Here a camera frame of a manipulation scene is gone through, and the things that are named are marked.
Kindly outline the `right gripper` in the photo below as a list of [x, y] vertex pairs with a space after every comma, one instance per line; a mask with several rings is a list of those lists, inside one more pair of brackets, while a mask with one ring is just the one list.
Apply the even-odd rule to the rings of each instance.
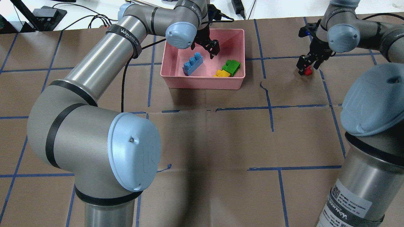
[[304, 70], [311, 65], [314, 69], [319, 69], [319, 66], [332, 56], [335, 56], [335, 52], [331, 50], [329, 43], [314, 35], [309, 45], [309, 53], [299, 57], [297, 62], [298, 74], [304, 75]]

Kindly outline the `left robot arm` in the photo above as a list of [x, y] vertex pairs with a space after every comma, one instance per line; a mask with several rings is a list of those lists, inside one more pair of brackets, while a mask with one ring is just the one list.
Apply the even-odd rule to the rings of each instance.
[[30, 146], [45, 163], [74, 174], [86, 227], [131, 227], [135, 199], [153, 182], [161, 155], [153, 122], [100, 108], [97, 101], [120, 70], [140, 56], [147, 35], [189, 48], [198, 31], [208, 30], [207, 5], [207, 0], [179, 0], [173, 9], [126, 4], [117, 24], [33, 105]]

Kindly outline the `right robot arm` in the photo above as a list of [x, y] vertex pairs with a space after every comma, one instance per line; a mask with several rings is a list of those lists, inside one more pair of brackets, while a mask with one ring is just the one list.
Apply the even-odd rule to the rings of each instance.
[[380, 51], [388, 61], [359, 76], [342, 103], [350, 150], [318, 227], [379, 227], [403, 186], [403, 25], [358, 19], [358, 4], [331, 0], [322, 19], [299, 30], [299, 37], [313, 37], [309, 53], [299, 57], [300, 75], [355, 48]]

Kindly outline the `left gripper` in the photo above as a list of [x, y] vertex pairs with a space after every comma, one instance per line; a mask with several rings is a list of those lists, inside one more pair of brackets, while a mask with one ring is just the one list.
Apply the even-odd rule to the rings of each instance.
[[218, 40], [211, 40], [209, 25], [204, 25], [204, 28], [197, 31], [190, 48], [193, 50], [195, 49], [196, 44], [198, 44], [207, 50], [210, 54], [210, 59], [213, 59], [220, 52], [220, 44]]

